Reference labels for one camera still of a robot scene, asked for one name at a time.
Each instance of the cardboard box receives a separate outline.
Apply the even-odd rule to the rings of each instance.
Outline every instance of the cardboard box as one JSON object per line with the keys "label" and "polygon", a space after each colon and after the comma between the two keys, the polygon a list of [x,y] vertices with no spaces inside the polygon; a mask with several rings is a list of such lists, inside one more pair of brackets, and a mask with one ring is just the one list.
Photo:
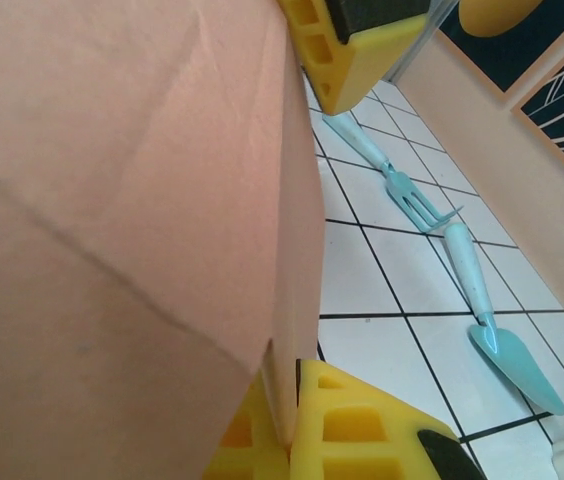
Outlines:
{"label": "cardboard box", "polygon": [[0,478],[197,479],[267,348],[292,425],[312,144],[274,0],[0,1]]}

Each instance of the tool handle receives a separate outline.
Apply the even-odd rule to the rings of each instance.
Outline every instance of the tool handle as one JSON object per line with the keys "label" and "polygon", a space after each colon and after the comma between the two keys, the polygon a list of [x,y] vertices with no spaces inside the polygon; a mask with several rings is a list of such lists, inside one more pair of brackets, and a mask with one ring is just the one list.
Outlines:
{"label": "tool handle", "polygon": [[322,118],[342,140],[378,170],[382,170],[382,165],[389,161],[384,152],[358,126],[349,112],[333,116],[324,113]]}
{"label": "tool handle", "polygon": [[473,313],[482,322],[491,323],[493,306],[486,290],[480,261],[473,248],[469,229],[463,223],[454,223],[444,230],[444,238],[451,255],[453,268]]}

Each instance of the light blue fork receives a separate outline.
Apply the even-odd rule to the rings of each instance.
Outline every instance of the light blue fork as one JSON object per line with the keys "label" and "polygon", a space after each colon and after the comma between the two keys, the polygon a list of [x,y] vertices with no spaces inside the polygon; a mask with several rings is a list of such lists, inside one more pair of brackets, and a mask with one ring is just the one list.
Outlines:
{"label": "light blue fork", "polygon": [[428,233],[440,228],[462,209],[456,208],[446,215],[438,212],[404,172],[395,170],[389,158],[366,136],[350,113],[323,114],[322,118],[342,140],[384,174],[386,192],[420,232]]}

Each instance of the yellow object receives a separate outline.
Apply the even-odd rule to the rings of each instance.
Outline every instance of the yellow object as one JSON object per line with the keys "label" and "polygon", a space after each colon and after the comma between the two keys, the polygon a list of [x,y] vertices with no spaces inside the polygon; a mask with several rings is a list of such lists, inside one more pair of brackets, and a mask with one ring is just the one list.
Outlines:
{"label": "yellow object", "polygon": [[542,0],[460,0],[460,25],[474,37],[495,37],[512,29]]}
{"label": "yellow object", "polygon": [[278,444],[260,375],[249,388],[202,479],[289,480],[287,453]]}
{"label": "yellow object", "polygon": [[302,361],[291,480],[439,480],[417,432],[442,422],[317,360]]}
{"label": "yellow object", "polygon": [[324,0],[278,0],[322,110],[353,108],[424,29],[426,15],[399,20],[337,39]]}

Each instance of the toy garden trowel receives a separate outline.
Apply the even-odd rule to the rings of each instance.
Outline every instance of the toy garden trowel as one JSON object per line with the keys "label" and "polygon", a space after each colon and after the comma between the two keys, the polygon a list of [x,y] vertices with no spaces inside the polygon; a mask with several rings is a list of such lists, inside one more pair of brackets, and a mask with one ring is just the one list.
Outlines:
{"label": "toy garden trowel", "polygon": [[526,345],[513,332],[497,328],[467,226],[463,223],[449,225],[444,230],[444,238],[462,290],[480,323],[469,328],[473,342],[536,405],[554,415],[564,415],[564,403]]}
{"label": "toy garden trowel", "polygon": [[388,157],[366,136],[350,113],[334,116],[324,114],[323,119],[342,140],[384,174],[387,193],[422,233],[443,226],[462,208],[446,215],[440,214],[404,172],[395,170]]}

